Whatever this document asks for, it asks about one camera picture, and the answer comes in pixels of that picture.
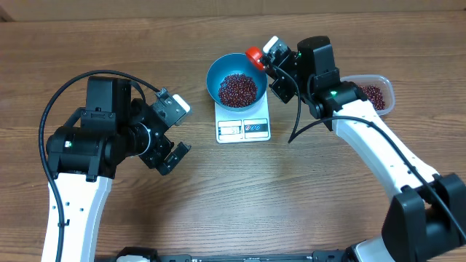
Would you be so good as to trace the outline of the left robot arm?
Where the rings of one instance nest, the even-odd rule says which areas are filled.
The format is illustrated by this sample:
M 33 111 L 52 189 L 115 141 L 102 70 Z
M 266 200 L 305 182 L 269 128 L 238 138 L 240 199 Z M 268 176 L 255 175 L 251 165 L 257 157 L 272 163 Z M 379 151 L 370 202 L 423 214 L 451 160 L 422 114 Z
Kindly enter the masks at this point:
M 189 152 L 166 132 L 180 125 L 191 106 L 166 89 L 156 100 L 133 98 L 149 84 L 126 73 L 89 71 L 85 105 L 49 137 L 39 134 L 39 155 L 50 203 L 43 261 L 93 261 L 103 208 L 117 166 L 138 157 L 150 169 L 169 174 Z

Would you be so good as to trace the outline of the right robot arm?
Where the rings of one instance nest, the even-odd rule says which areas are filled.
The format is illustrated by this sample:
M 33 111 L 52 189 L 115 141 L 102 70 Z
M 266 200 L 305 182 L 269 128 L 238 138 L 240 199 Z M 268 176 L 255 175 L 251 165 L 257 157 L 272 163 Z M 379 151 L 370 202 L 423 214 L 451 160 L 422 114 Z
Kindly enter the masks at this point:
M 281 101 L 298 98 L 316 124 L 348 143 L 387 194 L 380 236 L 338 252 L 335 261 L 428 261 L 465 245 L 465 184 L 413 154 L 362 89 L 340 77 L 327 36 L 303 39 L 296 50 L 272 37 L 256 64 Z

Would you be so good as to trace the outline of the red measuring scoop blue handle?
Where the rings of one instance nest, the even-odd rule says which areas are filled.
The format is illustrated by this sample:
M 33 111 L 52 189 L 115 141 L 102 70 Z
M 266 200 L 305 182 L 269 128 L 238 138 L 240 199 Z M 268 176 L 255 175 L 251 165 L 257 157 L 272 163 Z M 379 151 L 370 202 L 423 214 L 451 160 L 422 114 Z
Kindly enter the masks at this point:
M 263 71 L 266 68 L 266 66 L 261 62 L 262 57 L 264 56 L 263 52 L 258 47 L 248 48 L 245 55 L 258 70 Z

